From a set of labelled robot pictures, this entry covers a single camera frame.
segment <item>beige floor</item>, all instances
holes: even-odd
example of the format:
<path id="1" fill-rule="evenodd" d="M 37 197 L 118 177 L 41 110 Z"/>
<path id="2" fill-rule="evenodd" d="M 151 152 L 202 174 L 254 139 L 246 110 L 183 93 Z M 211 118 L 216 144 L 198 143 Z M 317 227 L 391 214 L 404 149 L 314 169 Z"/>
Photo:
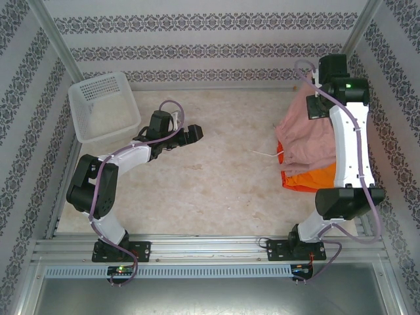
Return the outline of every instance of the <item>beige floor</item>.
<path id="1" fill-rule="evenodd" d="M 314 210 L 314 194 L 282 188 L 276 157 L 248 151 L 275 153 L 273 124 L 286 114 L 294 92 L 134 94 L 142 125 L 161 102 L 173 99 L 184 106 L 186 124 L 201 125 L 204 137 L 119 178 L 113 209 L 129 233 L 287 235 Z M 176 106 L 165 109 L 171 112 Z M 129 141 L 84 145 L 81 154 L 111 153 Z M 352 221 L 345 227 L 356 233 Z M 92 231 L 86 217 L 66 204 L 58 232 Z"/>

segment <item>plastic basket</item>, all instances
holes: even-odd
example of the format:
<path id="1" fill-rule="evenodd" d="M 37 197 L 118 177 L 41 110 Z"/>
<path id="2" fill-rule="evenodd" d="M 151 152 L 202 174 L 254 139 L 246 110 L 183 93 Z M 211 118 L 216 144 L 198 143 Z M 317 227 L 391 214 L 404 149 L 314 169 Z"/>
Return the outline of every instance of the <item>plastic basket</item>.
<path id="1" fill-rule="evenodd" d="M 81 143 L 136 136 L 141 117 L 125 74 L 114 72 L 72 85 L 70 108 Z"/>

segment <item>orange fabric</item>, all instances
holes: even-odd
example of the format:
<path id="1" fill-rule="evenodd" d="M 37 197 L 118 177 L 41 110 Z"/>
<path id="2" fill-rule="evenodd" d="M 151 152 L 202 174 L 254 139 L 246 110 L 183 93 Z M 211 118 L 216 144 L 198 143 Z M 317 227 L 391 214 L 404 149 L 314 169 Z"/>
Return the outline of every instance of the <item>orange fabric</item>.
<path id="1" fill-rule="evenodd" d="M 283 151 L 283 146 L 279 142 L 277 153 Z M 283 154 L 278 156 L 280 164 L 283 163 Z M 320 188 L 333 188 L 335 177 L 335 163 L 323 169 L 314 169 L 312 171 L 287 177 L 282 171 L 283 187 L 298 192 L 316 192 Z"/>

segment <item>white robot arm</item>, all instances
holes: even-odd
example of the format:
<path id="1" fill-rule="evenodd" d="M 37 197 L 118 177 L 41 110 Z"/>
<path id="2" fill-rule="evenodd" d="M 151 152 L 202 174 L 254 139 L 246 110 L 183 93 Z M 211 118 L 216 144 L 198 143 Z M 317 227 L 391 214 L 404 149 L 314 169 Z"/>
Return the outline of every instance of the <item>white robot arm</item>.
<path id="1" fill-rule="evenodd" d="M 336 98 L 355 118 L 360 127 L 364 181 L 374 204 L 384 198 L 382 189 L 375 188 L 368 156 L 366 123 L 369 112 L 369 86 L 365 79 L 351 78 L 347 73 L 346 56 L 328 55 L 320 59 L 320 68 L 312 72 L 312 82 Z M 305 243 L 320 241 L 319 233 L 368 211 L 366 196 L 359 178 L 358 141 L 348 114 L 338 105 L 315 93 L 306 99 L 309 119 L 329 117 L 335 135 L 337 156 L 334 188 L 319 190 L 316 210 L 297 227 L 299 239 Z"/>
<path id="2" fill-rule="evenodd" d="M 178 129 L 177 113 L 155 111 L 150 120 L 150 125 L 141 130 L 139 135 L 129 143 L 128 148 L 126 147 L 126 150 L 115 156 L 106 154 L 94 157 L 85 154 L 80 158 L 68 188 L 66 199 L 76 210 L 90 218 L 91 224 L 100 235 L 99 241 L 95 244 L 95 249 L 101 249 L 103 252 L 95 255 L 94 250 L 93 261 L 95 261 L 95 257 L 106 257 L 109 259 L 108 261 L 121 261 L 125 258 L 124 252 L 116 251 L 109 242 L 102 241 L 102 239 L 109 240 L 110 243 L 126 250 L 130 246 L 128 232 L 120 225 L 112 211 L 118 177 L 133 167 L 156 159 L 163 150 L 186 146 L 203 137 L 202 129 L 198 125 L 188 126 L 188 132 L 184 132 L 184 128 L 180 128 L 174 134 L 174 131 Z M 90 181 L 98 176 L 103 161 L 106 162 L 101 172 L 99 188 L 97 188 L 98 195 L 93 217 L 90 217 L 97 184 Z"/>

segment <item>patterned wallpaper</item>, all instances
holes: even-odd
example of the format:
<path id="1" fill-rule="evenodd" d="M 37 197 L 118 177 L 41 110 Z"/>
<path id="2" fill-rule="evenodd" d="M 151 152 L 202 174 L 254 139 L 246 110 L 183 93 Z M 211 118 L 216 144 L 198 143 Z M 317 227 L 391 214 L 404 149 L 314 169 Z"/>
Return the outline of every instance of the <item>patterned wallpaper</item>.
<path id="1" fill-rule="evenodd" d="M 71 79 L 24 0 L 0 1 L 0 314 L 44 238 L 74 142 Z"/>
<path id="2" fill-rule="evenodd" d="M 85 77 L 132 89 L 292 87 L 293 63 L 339 52 L 367 0 L 48 0 Z"/>
<path id="3" fill-rule="evenodd" d="M 408 314 L 420 314 L 420 8 L 384 1 L 349 60 L 371 87 L 371 166 L 386 190 L 383 237 Z"/>

